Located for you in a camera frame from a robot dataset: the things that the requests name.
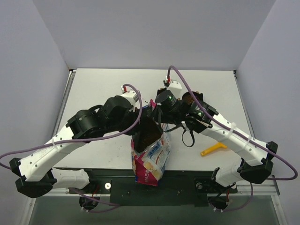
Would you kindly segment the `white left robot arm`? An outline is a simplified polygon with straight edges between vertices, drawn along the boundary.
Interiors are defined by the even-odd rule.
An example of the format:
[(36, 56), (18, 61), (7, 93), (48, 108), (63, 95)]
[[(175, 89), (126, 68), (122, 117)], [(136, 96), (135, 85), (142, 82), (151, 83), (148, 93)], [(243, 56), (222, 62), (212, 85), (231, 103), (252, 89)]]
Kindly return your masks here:
[(66, 125), (45, 145), (31, 155), (13, 158), (11, 171), (19, 178), (15, 185), (19, 193), (41, 197), (52, 189), (77, 188), (86, 193), (96, 189), (96, 180), (85, 169), (65, 170), (54, 166), (74, 150), (98, 140), (119, 135), (134, 135), (140, 128), (139, 121), (150, 115), (153, 106), (136, 108), (134, 97), (114, 96), (104, 103), (78, 111)]

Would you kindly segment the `yellow plastic scoop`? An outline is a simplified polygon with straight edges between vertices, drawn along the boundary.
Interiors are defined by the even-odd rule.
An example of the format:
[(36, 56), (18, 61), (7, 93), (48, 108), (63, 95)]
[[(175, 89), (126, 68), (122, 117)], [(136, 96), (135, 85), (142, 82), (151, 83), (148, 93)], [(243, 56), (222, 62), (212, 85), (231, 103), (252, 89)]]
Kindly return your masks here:
[(213, 145), (213, 146), (211, 146), (211, 147), (209, 147), (209, 148), (203, 150), (203, 151), (200, 153), (200, 155), (201, 155), (202, 157), (204, 157), (204, 156), (206, 156), (206, 155), (208, 155), (208, 154), (211, 154), (212, 152), (217, 151), (217, 150), (219, 150), (219, 149), (227, 149), (227, 146), (224, 145), (224, 144), (221, 143), (221, 142), (218, 142), (218, 143), (216, 143), (215, 145)]

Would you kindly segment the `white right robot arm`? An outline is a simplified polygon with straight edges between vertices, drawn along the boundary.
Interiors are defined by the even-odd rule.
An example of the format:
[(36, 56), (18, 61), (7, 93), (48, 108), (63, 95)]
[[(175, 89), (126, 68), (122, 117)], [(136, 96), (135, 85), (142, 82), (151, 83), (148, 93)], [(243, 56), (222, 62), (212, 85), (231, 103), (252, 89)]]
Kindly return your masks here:
[(170, 90), (159, 90), (155, 98), (155, 120), (208, 136), (240, 156), (241, 160), (232, 166), (215, 169), (209, 181), (213, 191), (219, 192), (241, 180), (263, 183), (273, 169), (273, 156), (264, 149), (276, 153), (278, 145), (253, 138), (204, 102), (202, 94), (196, 93), (195, 97), (197, 101), (187, 92), (178, 100)]

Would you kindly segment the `pet food bag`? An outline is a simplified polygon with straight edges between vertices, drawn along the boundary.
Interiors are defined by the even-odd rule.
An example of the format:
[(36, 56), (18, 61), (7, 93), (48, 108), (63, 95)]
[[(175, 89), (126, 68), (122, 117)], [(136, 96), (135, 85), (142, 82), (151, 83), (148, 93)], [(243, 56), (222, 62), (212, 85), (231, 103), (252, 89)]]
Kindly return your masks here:
[[(154, 101), (150, 100), (148, 105), (144, 107), (148, 106), (154, 107)], [(158, 141), (151, 144), (141, 153), (134, 150), (133, 136), (131, 138), (131, 161), (135, 181), (144, 185), (158, 186), (171, 152), (170, 135), (163, 133)]]

